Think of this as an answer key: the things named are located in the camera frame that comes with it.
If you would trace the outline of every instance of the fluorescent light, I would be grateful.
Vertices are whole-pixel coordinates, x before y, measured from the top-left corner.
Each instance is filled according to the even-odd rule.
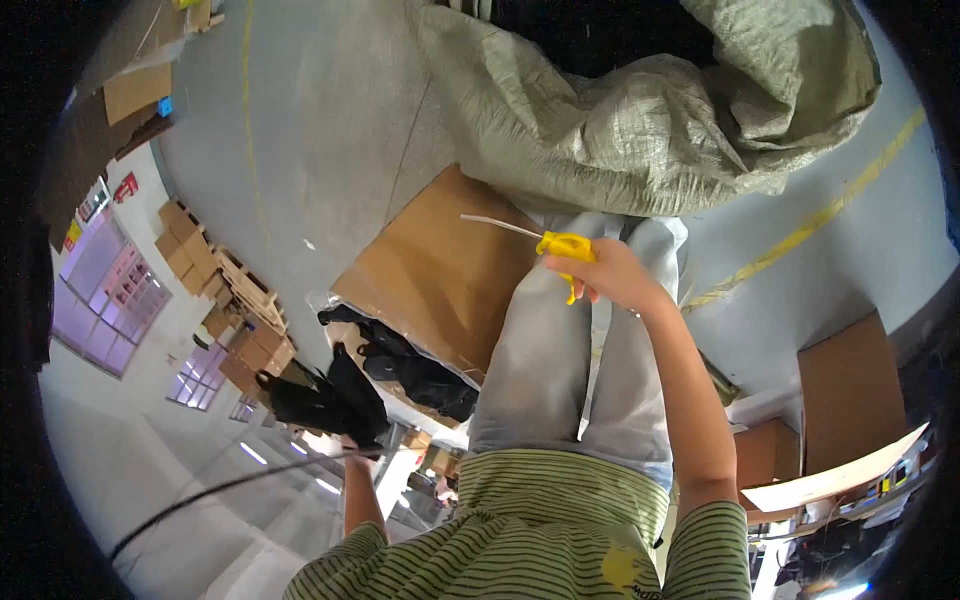
[[[260,456],[260,455],[257,454],[256,452],[254,452],[254,451],[253,451],[253,448],[249,447],[248,445],[244,444],[243,442],[240,443],[240,447],[242,447],[242,448],[244,449],[244,451],[247,452],[247,454],[250,454],[251,456],[253,456],[253,458],[256,460],[257,463],[260,463],[261,465],[266,465],[266,464],[267,464],[267,461],[264,460],[264,458],[263,458],[262,456]]]
[[[853,600],[853,598],[859,596],[868,589],[870,589],[870,584],[860,584],[859,586],[854,586],[853,588],[840,589],[838,591],[832,591],[831,593],[817,596],[817,600]]]
[[[321,479],[320,477],[317,478],[317,483],[320,484],[320,487],[321,487],[321,488],[324,488],[324,489],[327,490],[328,492],[330,492],[330,493],[336,493],[337,495],[340,495],[340,490],[337,490],[336,488],[334,488],[334,487],[331,486],[330,484],[326,483],[326,482],[325,482],[323,479]]]

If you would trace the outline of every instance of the stack of cardboard boxes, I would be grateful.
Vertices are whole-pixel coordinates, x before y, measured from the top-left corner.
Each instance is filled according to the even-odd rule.
[[[176,199],[165,204],[157,214],[165,230],[156,240],[156,249],[174,276],[193,296],[222,296],[224,279],[217,273],[217,261],[207,246],[204,227]]]
[[[229,354],[220,363],[220,371],[241,392],[249,392],[256,386],[254,376],[266,371],[279,376],[296,350],[290,339],[274,331],[272,327],[254,318],[252,329],[240,331],[229,346]]]

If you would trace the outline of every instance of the hand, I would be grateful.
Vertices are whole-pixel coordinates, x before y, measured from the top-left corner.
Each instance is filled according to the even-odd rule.
[[[630,247],[618,240],[590,240],[596,262],[584,262],[565,256],[547,256],[543,266],[573,276],[573,295],[587,293],[596,303],[600,296],[624,308],[643,313],[653,302],[669,296],[636,259]]]

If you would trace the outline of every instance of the green striped t-shirt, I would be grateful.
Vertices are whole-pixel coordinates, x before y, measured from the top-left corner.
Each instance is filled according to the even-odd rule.
[[[395,545],[364,523],[284,599],[749,598],[746,514],[729,501],[678,524],[660,588],[667,503],[653,480],[589,456],[487,452],[464,462],[453,520]]]

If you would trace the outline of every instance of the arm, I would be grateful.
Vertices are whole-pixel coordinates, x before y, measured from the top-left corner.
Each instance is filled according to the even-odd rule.
[[[606,296],[643,318],[654,355],[680,485],[678,518],[713,500],[736,501],[736,449],[720,398],[680,309],[623,242],[592,241],[595,263],[549,256],[548,269],[576,277],[575,295]]]
[[[677,519],[713,500],[735,502],[733,434],[680,309],[665,292],[660,300],[637,306],[650,334],[663,386],[667,431],[681,492]]]
[[[349,446],[354,444],[347,436],[343,436],[341,442],[344,444],[344,450],[353,449]],[[386,536],[387,527],[380,513],[380,505],[376,501],[373,479],[370,477],[370,467],[373,462],[362,456],[347,456],[344,462],[346,471],[344,498],[347,503],[344,513],[344,536],[350,535],[354,529],[368,521],[379,527]]]

